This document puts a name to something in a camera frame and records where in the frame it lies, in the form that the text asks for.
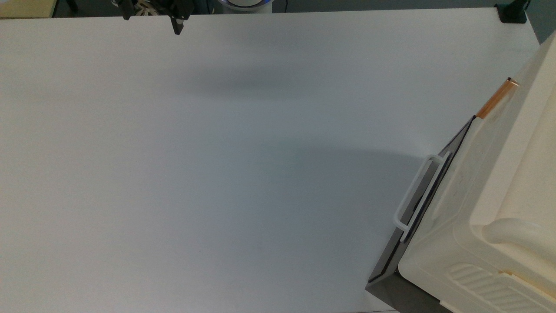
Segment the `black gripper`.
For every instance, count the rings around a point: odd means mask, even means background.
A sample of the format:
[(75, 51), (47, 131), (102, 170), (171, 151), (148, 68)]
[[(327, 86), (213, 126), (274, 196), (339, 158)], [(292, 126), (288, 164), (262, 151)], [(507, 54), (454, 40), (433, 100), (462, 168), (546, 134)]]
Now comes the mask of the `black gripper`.
[(169, 16), (173, 32), (180, 35), (183, 23), (194, 11), (193, 0), (112, 0), (124, 20), (133, 16)]

